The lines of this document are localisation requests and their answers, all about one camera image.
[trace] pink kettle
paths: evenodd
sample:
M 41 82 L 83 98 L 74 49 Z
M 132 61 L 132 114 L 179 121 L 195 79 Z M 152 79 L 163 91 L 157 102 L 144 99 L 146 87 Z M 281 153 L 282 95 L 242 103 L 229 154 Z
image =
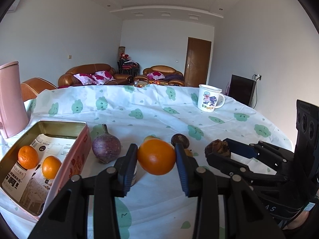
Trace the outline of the pink kettle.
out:
M 23 103 L 19 62 L 0 66 L 0 132 L 3 138 L 15 136 L 29 123 Z

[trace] leather armchair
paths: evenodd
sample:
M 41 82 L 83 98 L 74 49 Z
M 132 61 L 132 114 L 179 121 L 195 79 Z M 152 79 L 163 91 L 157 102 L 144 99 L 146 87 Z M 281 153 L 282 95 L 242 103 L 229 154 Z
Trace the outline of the leather armchair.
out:
M 60 86 L 82 86 L 80 80 L 74 77 L 78 73 L 93 74 L 98 71 L 108 71 L 115 80 L 109 81 L 105 85 L 127 85 L 133 82 L 133 76 L 129 74 L 119 74 L 116 73 L 115 69 L 108 64 L 88 64 L 73 67 L 66 71 L 58 80 L 58 85 Z
M 145 68 L 143 70 L 143 74 L 138 75 L 134 78 L 134 81 L 145 81 L 148 83 L 154 83 L 154 80 L 150 80 L 147 77 L 148 73 L 152 73 L 152 72 L 161 72 L 164 76 L 167 76 L 169 74 L 178 74 L 183 76 L 183 74 L 179 71 L 176 71 L 174 68 L 172 67 L 168 67 L 168 66 L 152 66 L 150 68 Z M 178 86 L 185 86 L 185 82 L 182 80 L 170 80 L 170 81 L 165 81 L 165 80 L 158 80 L 161 85 L 178 85 Z
M 21 92 L 23 101 L 35 99 L 40 92 L 44 90 L 55 90 L 57 87 L 47 80 L 39 77 L 31 78 L 21 84 Z

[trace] white tablecloth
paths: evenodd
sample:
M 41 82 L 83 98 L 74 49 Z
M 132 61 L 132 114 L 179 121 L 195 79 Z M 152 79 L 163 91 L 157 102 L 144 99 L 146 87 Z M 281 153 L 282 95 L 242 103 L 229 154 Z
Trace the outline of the white tablecloth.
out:
M 30 100 L 29 125 L 10 139 L 1 139 L 0 157 L 39 120 L 76 120 L 87 122 L 94 138 L 107 124 L 122 144 L 125 155 L 131 143 L 140 145 L 144 137 L 155 135 L 167 142 L 176 133 L 186 135 L 194 157 L 208 166 L 204 148 L 215 139 L 231 138 L 246 144 L 259 140 L 292 150 L 291 141 L 264 116 L 226 96 L 223 107 L 213 113 L 197 108 L 198 88 L 149 85 L 85 86 L 44 91 Z M 251 170 L 275 174 L 256 159 L 235 157 Z M 82 176 L 98 174 L 109 164 L 101 164 L 90 152 Z M 208 166 L 215 174 L 218 170 Z M 187 239 L 192 237 L 196 198 L 182 192 L 176 166 L 168 174 L 155 176 L 138 166 L 137 183 L 127 197 L 117 199 L 117 214 L 122 239 Z M 34 221 L 17 208 L 6 195 L 0 195 L 0 211 L 16 235 L 25 239 Z M 93 238 L 92 202 L 89 209 L 88 237 Z

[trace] pitcher lid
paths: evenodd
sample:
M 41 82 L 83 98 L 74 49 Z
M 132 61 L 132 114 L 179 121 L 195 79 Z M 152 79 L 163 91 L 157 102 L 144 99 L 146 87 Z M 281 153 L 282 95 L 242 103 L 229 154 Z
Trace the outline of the pitcher lid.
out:
M 13 62 L 6 63 L 6 64 L 0 66 L 0 69 L 6 68 L 6 67 L 10 67 L 10 66 L 13 66 L 13 65 L 18 65 L 18 64 L 19 64 L 18 61 L 13 61 Z

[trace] mug rim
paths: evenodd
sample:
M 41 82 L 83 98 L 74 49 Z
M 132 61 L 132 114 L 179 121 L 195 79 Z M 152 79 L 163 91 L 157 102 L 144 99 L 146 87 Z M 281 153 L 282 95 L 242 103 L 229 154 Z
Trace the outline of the mug rim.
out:
M 209 90 L 209 91 L 213 91 L 213 92 L 219 92 L 221 93 L 223 90 L 214 86 L 210 86 L 210 85 L 206 85 L 206 84 L 200 84 L 199 85 L 200 88 Z

